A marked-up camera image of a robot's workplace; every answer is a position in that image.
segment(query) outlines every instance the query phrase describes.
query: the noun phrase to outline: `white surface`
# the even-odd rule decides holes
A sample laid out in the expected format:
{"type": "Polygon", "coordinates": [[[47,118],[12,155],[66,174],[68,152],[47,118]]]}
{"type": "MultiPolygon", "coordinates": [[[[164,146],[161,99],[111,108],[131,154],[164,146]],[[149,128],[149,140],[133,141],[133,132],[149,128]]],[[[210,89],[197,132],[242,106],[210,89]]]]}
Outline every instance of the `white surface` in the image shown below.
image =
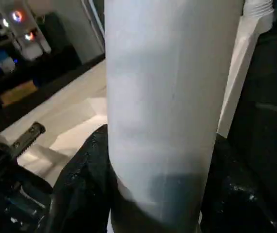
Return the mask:
{"type": "Polygon", "coordinates": [[[102,62],[1,133],[13,143],[35,121],[46,127],[46,133],[19,158],[20,165],[54,185],[88,136],[107,123],[105,74],[102,62]]]}
{"type": "Polygon", "coordinates": [[[273,10],[270,7],[265,7],[265,10],[265,14],[263,12],[254,13],[254,15],[246,15],[240,19],[217,131],[225,138],[230,131],[258,37],[272,28],[273,10]]]}
{"type": "Polygon", "coordinates": [[[238,0],[105,1],[118,232],[194,232],[241,9],[238,0]]]}

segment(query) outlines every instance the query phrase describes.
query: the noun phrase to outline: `black object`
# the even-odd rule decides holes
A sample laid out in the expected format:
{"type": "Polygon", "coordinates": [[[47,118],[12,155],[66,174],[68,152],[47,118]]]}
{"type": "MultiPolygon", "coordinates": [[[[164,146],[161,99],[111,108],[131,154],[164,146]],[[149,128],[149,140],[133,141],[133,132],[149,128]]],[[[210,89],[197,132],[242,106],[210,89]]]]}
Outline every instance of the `black object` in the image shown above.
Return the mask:
{"type": "Polygon", "coordinates": [[[22,147],[43,131],[35,123],[12,147],[0,143],[0,233],[70,233],[85,227],[106,232],[111,206],[107,125],[86,140],[53,190],[16,162],[22,147]]]}
{"type": "Polygon", "coordinates": [[[228,136],[277,216],[277,25],[260,36],[228,136]]]}
{"type": "Polygon", "coordinates": [[[104,233],[111,207],[107,125],[96,130],[62,170],[44,233],[104,233]]]}
{"type": "Polygon", "coordinates": [[[277,233],[277,217],[271,208],[268,193],[218,135],[202,203],[202,231],[277,233]]]}
{"type": "Polygon", "coordinates": [[[46,131],[45,127],[35,122],[17,141],[10,147],[12,159],[18,158],[37,138],[46,131]]]}
{"type": "MultiPolygon", "coordinates": [[[[19,140],[20,145],[30,146],[43,129],[35,123],[28,130],[32,133],[19,140]]],[[[16,159],[23,152],[21,146],[14,151],[0,143],[0,232],[34,232],[49,205],[45,196],[52,189],[48,183],[17,164],[16,159]]]]}

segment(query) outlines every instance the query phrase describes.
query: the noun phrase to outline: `orange light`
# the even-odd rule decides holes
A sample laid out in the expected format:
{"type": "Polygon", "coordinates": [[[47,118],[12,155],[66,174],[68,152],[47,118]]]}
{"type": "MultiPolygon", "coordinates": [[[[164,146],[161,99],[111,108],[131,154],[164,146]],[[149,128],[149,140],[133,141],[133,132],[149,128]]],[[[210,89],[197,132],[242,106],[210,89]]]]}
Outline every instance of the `orange light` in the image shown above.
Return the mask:
{"type": "Polygon", "coordinates": [[[25,39],[27,39],[27,40],[33,40],[34,39],[33,33],[25,34],[25,39]]]}
{"type": "Polygon", "coordinates": [[[20,11],[14,11],[12,13],[12,18],[16,21],[16,22],[21,22],[23,19],[23,14],[20,11]]]}

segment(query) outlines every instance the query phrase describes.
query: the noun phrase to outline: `white container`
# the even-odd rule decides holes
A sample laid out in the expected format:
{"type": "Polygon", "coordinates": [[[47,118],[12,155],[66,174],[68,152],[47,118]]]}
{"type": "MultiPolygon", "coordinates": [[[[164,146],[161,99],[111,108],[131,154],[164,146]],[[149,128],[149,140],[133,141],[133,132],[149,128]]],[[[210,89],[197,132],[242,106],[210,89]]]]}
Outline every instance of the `white container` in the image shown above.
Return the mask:
{"type": "Polygon", "coordinates": [[[194,232],[241,0],[106,0],[115,233],[194,232]]]}

